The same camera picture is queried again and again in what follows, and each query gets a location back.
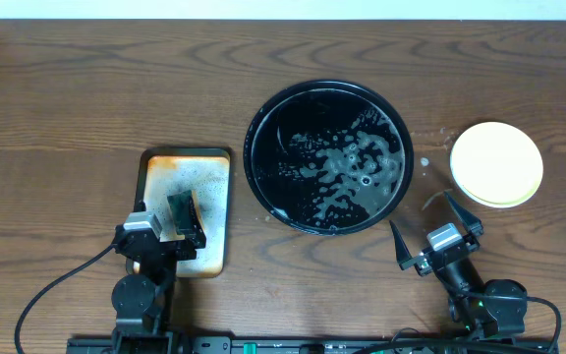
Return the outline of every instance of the tabletop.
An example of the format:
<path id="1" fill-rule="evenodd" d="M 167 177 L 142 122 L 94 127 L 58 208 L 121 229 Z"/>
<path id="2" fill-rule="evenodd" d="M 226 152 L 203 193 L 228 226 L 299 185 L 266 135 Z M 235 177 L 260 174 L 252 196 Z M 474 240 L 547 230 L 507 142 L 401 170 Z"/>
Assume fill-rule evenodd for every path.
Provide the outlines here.
<path id="1" fill-rule="evenodd" d="M 383 95 L 414 143 L 414 178 L 389 218 L 417 250 L 454 189 L 483 222 L 472 255 L 484 280 L 512 278 L 555 303 L 566 353 L 566 23 L 0 21 L 0 353 L 37 291 L 111 241 L 132 210 L 139 158 L 158 146 L 228 148 L 231 191 L 222 273 L 177 284 L 172 324 L 192 333 L 390 337 L 451 324 L 442 285 L 395 263 L 387 218 L 320 237 L 269 218 L 246 180 L 242 144 L 271 96 L 310 79 Z M 468 127 L 506 122 L 538 145 L 537 193 L 493 209 L 467 200 L 449 151 Z M 421 166 L 421 157 L 429 165 Z M 113 253 L 48 292 L 22 332 L 27 353 L 109 334 Z M 526 336 L 554 316 L 530 305 Z"/>

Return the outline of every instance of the wet black pan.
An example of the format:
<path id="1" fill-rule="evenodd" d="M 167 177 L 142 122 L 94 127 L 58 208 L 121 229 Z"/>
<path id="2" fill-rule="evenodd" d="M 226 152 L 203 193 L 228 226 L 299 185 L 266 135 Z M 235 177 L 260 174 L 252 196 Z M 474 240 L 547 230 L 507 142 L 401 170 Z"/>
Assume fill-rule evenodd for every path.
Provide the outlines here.
<path id="1" fill-rule="evenodd" d="M 258 111 L 244 168 L 259 202 L 299 230 L 366 229 L 403 199 L 414 164 L 405 123 L 379 94 L 318 80 L 276 94 Z"/>

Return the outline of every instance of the black plate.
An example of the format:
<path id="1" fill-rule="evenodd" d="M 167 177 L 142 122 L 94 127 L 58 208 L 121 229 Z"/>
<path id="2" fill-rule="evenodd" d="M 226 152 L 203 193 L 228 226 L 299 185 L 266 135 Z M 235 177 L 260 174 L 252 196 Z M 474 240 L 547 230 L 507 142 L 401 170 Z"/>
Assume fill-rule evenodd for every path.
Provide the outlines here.
<path id="1" fill-rule="evenodd" d="M 259 202 L 299 230 L 349 234 L 403 199 L 414 164 L 410 134 L 380 95 L 318 80 L 277 93 L 246 135 L 244 168 Z"/>

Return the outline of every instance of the white backdrop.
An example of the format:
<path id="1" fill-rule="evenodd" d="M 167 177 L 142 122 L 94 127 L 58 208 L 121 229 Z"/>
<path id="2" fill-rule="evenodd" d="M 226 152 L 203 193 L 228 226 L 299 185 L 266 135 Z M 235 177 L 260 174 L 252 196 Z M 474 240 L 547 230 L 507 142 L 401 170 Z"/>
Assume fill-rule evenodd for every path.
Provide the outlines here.
<path id="1" fill-rule="evenodd" d="M 0 19 L 566 20 L 566 0 L 0 0 Z"/>

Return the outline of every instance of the baking tray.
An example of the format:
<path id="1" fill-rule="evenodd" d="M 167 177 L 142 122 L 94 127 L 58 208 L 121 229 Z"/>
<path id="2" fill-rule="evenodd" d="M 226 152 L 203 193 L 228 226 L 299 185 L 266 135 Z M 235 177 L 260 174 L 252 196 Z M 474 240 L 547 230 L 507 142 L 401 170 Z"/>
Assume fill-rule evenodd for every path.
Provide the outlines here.
<path id="1" fill-rule="evenodd" d="M 230 162 L 223 148 L 154 147 L 141 155 L 134 211 L 156 214 L 161 241 L 184 238 L 176 234 L 167 196 L 194 190 L 198 197 L 206 247 L 198 249 L 195 260 L 177 262 L 177 277 L 213 277 L 222 271 Z"/>

